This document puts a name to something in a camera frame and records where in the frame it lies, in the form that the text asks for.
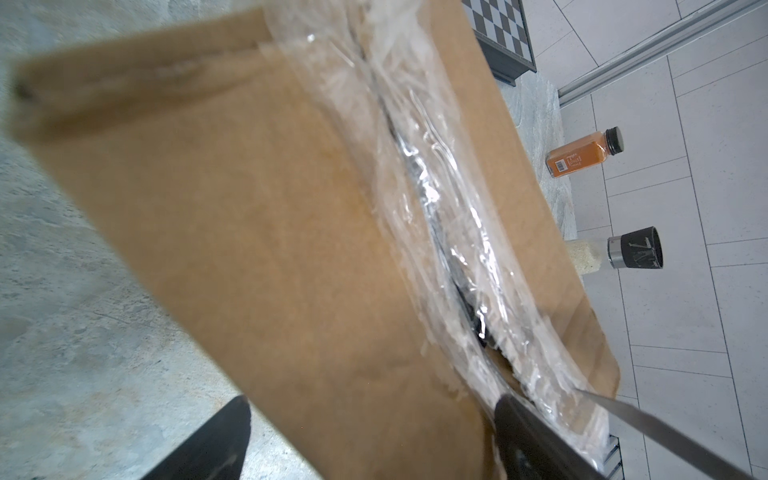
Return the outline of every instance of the tile grout line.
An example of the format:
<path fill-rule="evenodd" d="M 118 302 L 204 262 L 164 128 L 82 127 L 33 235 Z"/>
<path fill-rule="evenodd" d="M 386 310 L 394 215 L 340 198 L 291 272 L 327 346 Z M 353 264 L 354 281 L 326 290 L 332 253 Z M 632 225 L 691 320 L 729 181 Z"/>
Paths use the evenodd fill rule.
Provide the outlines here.
<path fill-rule="evenodd" d="M 712 81 L 711 81 L 710 83 L 708 83 L 708 84 L 703 84 L 703 85 L 701 85 L 700 87 L 696 87 L 696 88 L 694 88 L 693 90 L 689 90 L 689 91 L 685 92 L 684 94 L 680 94 L 680 96 L 679 96 L 679 97 L 683 97 L 684 95 L 688 95 L 690 92 L 692 92 L 692 91 L 696 91 L 696 90 L 699 90 L 700 88 L 704 88 L 704 87 L 706 87 L 707 85 L 712 85 L 712 84 L 713 84 L 713 83 L 715 83 L 716 81 L 720 81 L 720 80 L 723 80 L 724 78 L 728 78 L 728 77 L 729 77 L 729 76 L 731 76 L 731 75 L 735 75 L 735 74 L 739 73 L 740 71 L 745 71 L 745 70 L 747 70 L 748 68 L 752 68 L 752 67 L 754 67 L 755 65 L 760 65 L 761 63 L 763 63 L 763 62 L 765 62 L 765 61 L 768 61 L 768 58 L 766 58 L 765 60 L 760 60 L 760 61 L 758 61 L 757 63 L 751 64 L 749 67 L 744 67 L 744 68 L 742 68 L 741 70 L 736 70 L 734 73 L 729 73 L 729 74 L 728 74 L 728 75 L 726 75 L 725 77 L 721 77 L 721 78 L 718 78 L 717 80 L 712 80 Z"/>
<path fill-rule="evenodd" d="M 737 263 L 736 265 L 710 265 L 710 270 L 713 268 L 723 268 L 724 266 L 747 266 L 747 265 L 766 265 L 768 262 L 755 262 L 755 263 Z"/>
<path fill-rule="evenodd" d="M 704 245 L 707 245 L 707 235 L 704 232 L 704 222 L 701 220 L 701 209 L 699 208 L 699 197 L 696 195 L 696 182 L 694 182 L 694 170 L 690 167 L 690 156 L 688 155 L 688 143 L 685 141 L 685 128 L 683 128 L 683 117 L 680 113 L 680 105 L 677 103 L 677 92 L 674 89 L 674 80 L 672 79 L 672 66 L 670 65 L 670 56 L 667 55 L 667 67 L 670 69 L 670 81 L 672 82 L 672 94 L 674 95 L 674 103 L 677 108 L 677 119 L 680 122 L 680 132 L 683 135 L 683 146 L 685 146 L 685 156 L 688 157 L 688 169 L 690 170 L 690 185 L 694 189 L 694 201 L 696 202 L 696 211 L 699 214 L 699 225 L 701 225 L 701 238 L 704 240 Z M 710 252 L 705 247 L 704 252 L 707 253 L 707 265 L 710 266 L 710 278 L 712 279 L 712 291 L 715 294 L 715 305 L 717 306 L 717 315 L 720 317 L 720 330 L 723 332 L 723 344 L 725 345 L 725 353 L 728 357 L 728 368 L 730 369 L 730 379 L 733 384 L 733 395 L 736 398 L 736 408 L 739 411 L 739 421 L 741 423 L 741 433 L 744 437 L 744 448 L 746 449 L 746 460 L 750 463 L 750 474 L 752 474 L 752 462 L 750 459 L 750 446 L 746 442 L 746 429 L 744 428 L 744 418 L 741 415 L 741 404 L 739 403 L 739 392 L 736 390 L 736 379 L 733 377 L 733 364 L 730 361 L 730 353 L 728 352 L 728 339 L 725 335 L 725 326 L 723 325 L 723 313 L 720 311 L 720 299 L 717 298 L 717 287 L 715 286 L 715 275 L 712 272 L 712 263 L 710 262 Z"/>
<path fill-rule="evenodd" d="M 594 120 L 594 129 L 598 129 L 598 115 L 594 113 L 594 99 L 592 98 L 592 94 L 589 95 L 589 101 L 592 103 L 592 118 Z M 603 187 L 606 188 L 605 191 L 605 207 L 608 210 L 608 223 L 611 224 L 611 236 L 614 234 L 614 222 L 611 220 L 611 202 L 608 201 L 608 191 L 607 187 L 605 186 L 605 168 L 603 164 L 600 164 L 600 170 L 603 173 Z M 629 323 L 627 322 L 627 306 L 624 305 L 624 290 L 621 288 L 621 271 L 617 271 L 616 275 L 619 279 L 619 295 L 621 296 L 621 310 L 624 312 L 624 326 L 627 328 L 627 344 L 630 345 L 629 347 L 629 363 L 632 364 L 632 381 L 634 382 L 634 394 L 637 396 L 637 407 L 640 409 L 640 390 L 637 388 L 637 374 L 634 372 L 634 360 L 632 359 L 632 347 L 631 342 L 629 340 Z M 648 480 L 652 480 L 650 476 L 650 461 L 648 461 L 648 446 L 645 442 L 645 434 L 643 435 L 643 450 L 645 450 L 645 468 L 648 471 Z"/>
<path fill-rule="evenodd" d="M 616 197 L 617 195 L 630 194 L 630 193 L 632 193 L 632 192 L 636 192 L 636 191 L 638 191 L 638 190 L 644 190 L 644 189 L 646 189 L 646 188 L 657 187 L 657 186 L 659 186 L 659 185 L 668 184 L 668 183 L 670 183 L 670 182 L 676 182 L 676 181 L 678 181 L 678 180 L 683 180 L 684 178 L 691 178 L 691 176 L 690 176 L 690 175 L 686 175 L 685 177 L 675 178 L 674 180 L 667 180 L 667 181 L 665 181 L 665 182 L 661 182 L 660 184 L 653 184 L 653 185 L 648 185 L 647 187 L 640 187 L 640 188 L 635 188 L 634 190 L 627 190 L 627 191 L 625 191 L 625 192 L 621 192 L 620 194 L 613 194 L 613 195 L 608 195 L 608 196 L 609 196 L 609 197 Z"/>
<path fill-rule="evenodd" d="M 680 349 L 674 346 L 635 345 L 634 343 L 630 343 L 630 346 L 641 346 L 645 349 L 685 350 L 686 352 L 726 353 L 726 352 L 716 352 L 714 350 Z"/>
<path fill-rule="evenodd" d="M 749 238 L 747 240 L 731 240 L 729 242 L 715 242 L 715 243 L 706 243 L 706 245 L 722 245 L 724 243 L 737 243 L 737 242 L 754 242 L 757 240 L 768 240 L 768 237 L 761 237 L 761 238 Z"/>
<path fill-rule="evenodd" d="M 624 175 L 633 174 L 633 173 L 635 173 L 635 172 L 639 172 L 640 170 L 645 170 L 645 169 L 647 169 L 647 168 L 658 167 L 659 165 L 668 164 L 668 163 L 670 163 L 671 161 L 680 160 L 681 158 L 685 158 L 685 157 L 678 157 L 678 158 L 673 158 L 672 160 L 663 161 L 663 162 L 661 162 L 661 163 L 659 163 L 659 164 L 655 164 L 655 165 L 649 165 L 648 167 L 642 167 L 642 168 L 638 168 L 637 170 L 632 170 L 631 172 L 627 172 L 626 174 L 616 175 L 615 177 L 608 177 L 608 178 L 606 178 L 605 180 L 606 180 L 606 181 L 608 181 L 608 180 L 613 180 L 614 178 L 619 178 L 619 177 L 623 177 Z"/>
<path fill-rule="evenodd" d="M 543 55 L 543 54 L 544 54 L 544 52 L 545 52 L 545 51 L 547 51 L 547 50 L 549 50 L 550 48 L 552 48 L 552 47 L 554 47 L 555 45 L 557 45 L 557 44 L 560 42 L 560 40 L 562 40 L 563 38 L 565 38 L 565 37 L 567 37 L 567 36 L 568 36 L 568 33 L 567 33 L 567 34 L 565 34 L 565 35 L 563 35 L 562 37 L 558 38 L 557 40 L 555 40 L 555 41 L 554 41 L 554 43 L 553 43 L 552 45 L 549 45 L 547 48 L 545 48 L 544 50 L 540 51 L 540 52 L 538 53 L 538 55 L 536 55 L 536 56 L 537 56 L 537 57 L 540 57 L 541 55 Z"/>
<path fill-rule="evenodd" d="M 592 58 L 592 61 L 594 62 L 594 66 L 595 66 L 595 67 L 599 67 L 599 66 L 600 66 L 600 64 L 598 63 L 598 61 L 597 61 L 597 60 L 595 60 L 595 59 L 594 59 L 594 56 L 592 55 L 592 52 L 591 52 L 591 51 L 589 51 L 589 48 L 587 48 L 587 45 L 584 43 L 584 40 L 581 40 L 581 36 L 580 36 L 580 35 L 578 34 L 578 32 L 576 31 L 576 28 L 574 28 L 574 26 L 573 26 L 573 25 L 571 25 L 571 21 L 570 21 L 570 20 L 568 20 L 568 17 L 566 17 L 566 16 L 565 16 L 565 13 L 563 13 L 563 9 L 562 9 L 562 8 L 560 8 L 560 5 L 558 5 L 558 3 L 557 3 L 557 2 L 555 2 L 554 0 L 552 0 L 552 2 L 554 3 L 554 6 L 555 6 L 555 7 L 557 7 L 557 8 L 558 8 L 558 10 L 560 11 L 560 15 L 563 15 L 563 18 L 565 18 L 565 21 L 566 21 L 566 22 L 568 22 L 568 26 L 569 26 L 569 27 L 571 27 L 571 30 L 573 30 L 573 31 L 574 31 L 574 33 L 576 34 L 576 38 L 578 38 L 578 40 L 581 42 L 581 46 L 582 46 L 582 47 L 584 47 L 584 50 L 586 50 L 586 51 L 587 51 L 587 53 L 589 54 L 589 56 Z"/>
<path fill-rule="evenodd" d="M 720 377 L 721 379 L 733 379 L 733 377 L 729 377 L 725 375 L 714 375 L 713 373 L 688 372 L 687 370 L 663 369 L 659 366 L 647 366 L 647 365 L 636 365 L 636 366 L 642 367 L 644 369 L 666 370 L 667 372 L 693 373 L 694 375 L 716 376 L 716 377 Z"/>
<path fill-rule="evenodd" d="M 713 58 L 712 60 L 709 60 L 709 61 L 705 61 L 703 64 L 699 65 L 698 67 L 694 67 L 694 68 L 691 68 L 690 70 L 686 70 L 686 71 L 684 71 L 683 73 L 681 73 L 681 74 L 679 74 L 679 75 L 675 75 L 675 76 L 674 76 L 674 77 L 672 77 L 672 78 L 673 78 L 673 79 L 675 79 L 675 78 L 679 78 L 679 77 L 682 77 L 682 76 L 683 76 L 683 75 L 685 75 L 686 73 L 691 73 L 692 71 L 696 70 L 697 68 L 702 68 L 704 65 L 706 65 L 706 64 L 708 64 L 708 63 L 712 63 L 713 61 L 717 60 L 718 58 L 722 58 L 722 57 L 724 57 L 724 56 L 726 56 L 726 55 L 728 55 L 728 54 L 730 54 L 730 53 L 734 53 L 736 50 L 740 50 L 740 49 L 742 49 L 742 48 L 746 47 L 747 45 L 751 45 L 752 43 L 754 43 L 754 42 L 756 42 L 756 41 L 760 41 L 760 40 L 763 40 L 765 37 L 768 37 L 768 35 L 763 35 L 762 37 L 758 38 L 757 40 L 752 40 L 750 43 L 746 43 L 746 44 L 744 44 L 744 45 L 741 45 L 739 48 L 734 48 L 733 50 L 729 51 L 728 53 L 724 53 L 724 54 L 722 54 L 722 55 L 721 55 L 721 56 L 719 56 L 719 57 L 715 57 L 715 58 Z"/>
<path fill-rule="evenodd" d="M 585 229 L 583 229 L 583 230 L 576 230 L 576 233 L 579 233 L 579 232 L 588 232 L 589 230 L 597 230 L 598 228 L 605 228 L 605 227 L 610 227 L 610 226 L 611 226 L 611 225 L 610 225 L 610 224 L 608 224 L 608 225 L 603 225 L 602 227 L 592 227 L 592 228 L 585 228 Z"/>

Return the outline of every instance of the cardboard box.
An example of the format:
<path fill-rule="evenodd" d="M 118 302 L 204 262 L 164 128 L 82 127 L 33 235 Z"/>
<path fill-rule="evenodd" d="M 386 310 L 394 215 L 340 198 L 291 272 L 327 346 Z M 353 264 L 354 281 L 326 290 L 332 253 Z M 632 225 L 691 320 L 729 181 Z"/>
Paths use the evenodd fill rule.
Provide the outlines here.
<path fill-rule="evenodd" d="M 432 33 L 537 304 L 619 370 L 459 2 Z M 490 428 L 425 332 L 338 133 L 261 10 L 34 59 L 11 128 L 325 478 L 487 478 Z"/>

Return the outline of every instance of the clear plastic film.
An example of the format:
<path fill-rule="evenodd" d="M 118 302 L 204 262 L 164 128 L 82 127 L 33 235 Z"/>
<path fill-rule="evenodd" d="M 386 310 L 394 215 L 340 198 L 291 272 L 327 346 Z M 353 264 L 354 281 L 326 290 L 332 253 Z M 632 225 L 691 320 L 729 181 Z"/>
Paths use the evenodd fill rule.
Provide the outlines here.
<path fill-rule="evenodd" d="M 575 391 L 588 382 L 536 308 L 421 7 L 279 0 L 266 16 L 280 50 L 346 139 L 429 339 L 489 414 L 511 392 L 484 352 L 500 350 L 535 408 L 600 468 L 607 413 Z"/>

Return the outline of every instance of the spice jar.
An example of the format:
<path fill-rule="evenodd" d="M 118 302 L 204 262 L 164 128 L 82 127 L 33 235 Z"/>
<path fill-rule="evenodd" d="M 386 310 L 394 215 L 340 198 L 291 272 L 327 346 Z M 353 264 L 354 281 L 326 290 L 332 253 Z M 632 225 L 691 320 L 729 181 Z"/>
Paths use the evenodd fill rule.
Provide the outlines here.
<path fill-rule="evenodd" d="M 547 167 L 552 177 L 562 177 L 583 168 L 601 164 L 608 155 L 615 155 L 622 151 L 624 151 L 624 139 L 619 127 L 613 127 L 605 133 L 596 131 L 568 145 L 555 148 L 549 152 Z"/>
<path fill-rule="evenodd" d="M 664 266 L 656 227 L 648 227 L 609 239 L 565 242 L 568 256 L 579 275 L 601 268 L 652 268 Z"/>

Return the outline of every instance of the salt shaker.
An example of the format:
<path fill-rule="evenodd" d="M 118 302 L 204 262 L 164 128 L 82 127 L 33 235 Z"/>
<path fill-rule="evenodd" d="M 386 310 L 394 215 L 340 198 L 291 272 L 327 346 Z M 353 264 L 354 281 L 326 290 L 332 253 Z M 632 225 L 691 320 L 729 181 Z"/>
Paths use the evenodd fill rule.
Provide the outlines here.
<path fill-rule="evenodd" d="M 661 240 L 656 227 L 606 239 L 565 242 L 568 255 L 579 275 L 601 268 L 649 268 L 664 266 Z"/>

